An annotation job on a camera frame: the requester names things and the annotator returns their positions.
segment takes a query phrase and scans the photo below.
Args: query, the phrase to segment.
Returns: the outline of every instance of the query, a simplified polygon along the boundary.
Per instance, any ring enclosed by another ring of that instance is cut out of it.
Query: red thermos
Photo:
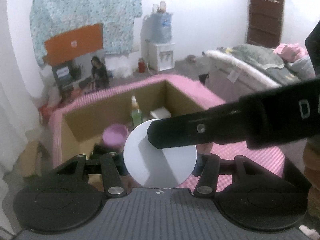
[[[142,57],[139,58],[138,60],[138,68],[139,68],[139,73],[144,73],[146,66],[144,64],[144,59]]]

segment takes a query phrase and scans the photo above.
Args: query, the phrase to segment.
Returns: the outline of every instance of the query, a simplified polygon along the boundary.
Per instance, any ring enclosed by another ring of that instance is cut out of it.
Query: gray blanket
[[[288,63],[286,67],[302,80],[308,80],[316,77],[310,56],[298,59],[294,63]]]
[[[281,85],[300,81],[285,67],[283,60],[274,54],[272,49],[243,44],[233,48],[218,48],[218,50],[244,61]]]

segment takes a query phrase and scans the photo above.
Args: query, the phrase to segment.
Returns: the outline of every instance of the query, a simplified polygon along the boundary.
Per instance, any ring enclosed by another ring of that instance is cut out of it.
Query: white tag
[[[74,49],[78,45],[77,41],[72,41],[71,42],[71,47]]]
[[[238,77],[241,74],[241,69],[233,69],[231,73],[228,75],[228,80],[230,80],[233,84],[236,82]]]
[[[61,68],[61,69],[57,70],[58,78],[61,78],[61,77],[66,76],[68,74],[69,74],[69,68],[68,67],[64,67],[64,68]]]

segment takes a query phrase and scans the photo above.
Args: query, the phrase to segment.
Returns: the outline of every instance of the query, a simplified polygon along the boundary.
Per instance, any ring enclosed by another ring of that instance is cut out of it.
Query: white disc
[[[174,188],[192,173],[197,159],[196,146],[156,149],[148,141],[149,120],[137,126],[124,145],[124,164],[143,187]]]

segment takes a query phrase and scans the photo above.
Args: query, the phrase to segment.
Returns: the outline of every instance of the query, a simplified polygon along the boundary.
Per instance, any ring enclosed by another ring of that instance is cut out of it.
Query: gray base plate
[[[235,226],[208,199],[193,197],[188,189],[134,188],[130,195],[107,201],[88,224],[60,235],[22,231],[18,240],[308,240],[293,228],[260,234]]]

